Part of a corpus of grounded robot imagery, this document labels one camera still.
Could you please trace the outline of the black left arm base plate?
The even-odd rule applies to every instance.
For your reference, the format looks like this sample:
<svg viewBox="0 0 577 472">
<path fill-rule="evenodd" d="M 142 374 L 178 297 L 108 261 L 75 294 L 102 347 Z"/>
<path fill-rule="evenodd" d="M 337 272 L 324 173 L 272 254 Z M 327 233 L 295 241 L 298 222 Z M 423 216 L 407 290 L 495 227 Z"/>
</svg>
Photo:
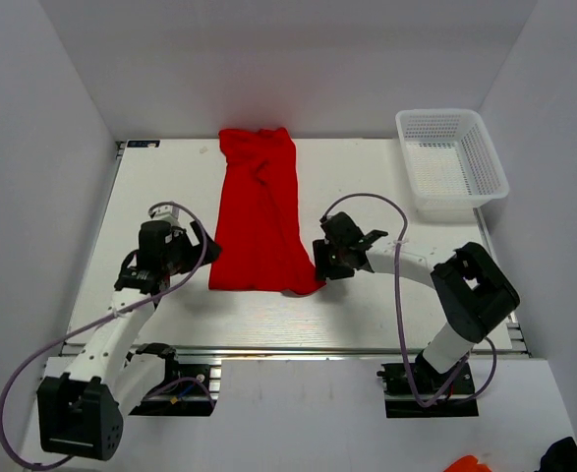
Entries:
<svg viewBox="0 0 577 472">
<path fill-rule="evenodd" d="M 165 380 L 130 415 L 143 417 L 209 417 L 217 403 L 220 366 L 174 360 Z"/>
</svg>

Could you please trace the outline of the red t-shirt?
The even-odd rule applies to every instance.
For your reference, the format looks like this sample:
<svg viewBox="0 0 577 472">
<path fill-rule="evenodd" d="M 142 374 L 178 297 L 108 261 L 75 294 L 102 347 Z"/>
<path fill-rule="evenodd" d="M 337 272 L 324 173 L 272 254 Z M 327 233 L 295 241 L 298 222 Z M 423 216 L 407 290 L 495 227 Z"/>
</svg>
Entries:
<svg viewBox="0 0 577 472">
<path fill-rule="evenodd" d="M 320 290 L 301 240 L 297 150 L 288 131 L 223 129 L 226 161 L 208 288 L 222 291 Z"/>
</svg>

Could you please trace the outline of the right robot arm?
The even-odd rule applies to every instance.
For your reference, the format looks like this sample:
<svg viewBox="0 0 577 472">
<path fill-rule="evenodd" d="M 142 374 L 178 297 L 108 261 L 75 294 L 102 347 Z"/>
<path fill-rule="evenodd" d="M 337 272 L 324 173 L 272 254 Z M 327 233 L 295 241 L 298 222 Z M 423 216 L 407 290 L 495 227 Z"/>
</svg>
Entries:
<svg viewBox="0 0 577 472">
<path fill-rule="evenodd" d="M 343 211 L 324 216 L 320 227 L 324 237 L 313 242 L 316 279 L 350 278 L 362 270 L 406 278 L 435 291 L 446 322 L 414 362 L 418 382 L 428 391 L 450 384 L 463 356 L 520 305 L 514 286 L 478 243 L 466 243 L 439 263 L 434 250 L 394 241 L 382 230 L 365 233 Z"/>
</svg>

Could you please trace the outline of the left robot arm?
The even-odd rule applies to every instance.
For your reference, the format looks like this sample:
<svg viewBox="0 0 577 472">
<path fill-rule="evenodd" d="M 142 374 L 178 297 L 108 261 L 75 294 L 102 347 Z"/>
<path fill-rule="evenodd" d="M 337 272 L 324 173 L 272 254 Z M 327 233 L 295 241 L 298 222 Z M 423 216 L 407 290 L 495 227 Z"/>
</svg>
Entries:
<svg viewBox="0 0 577 472">
<path fill-rule="evenodd" d="M 121 264 L 109 303 L 112 320 L 98 326 L 80 354 L 36 392 L 39 440 L 46 452 L 109 460 L 126 417 L 151 393 L 169 392 L 181 380 L 174 347 L 138 345 L 175 275 L 192 275 L 218 259 L 220 247 L 192 221 L 199 242 L 173 220 L 142 224 L 139 246 Z"/>
</svg>

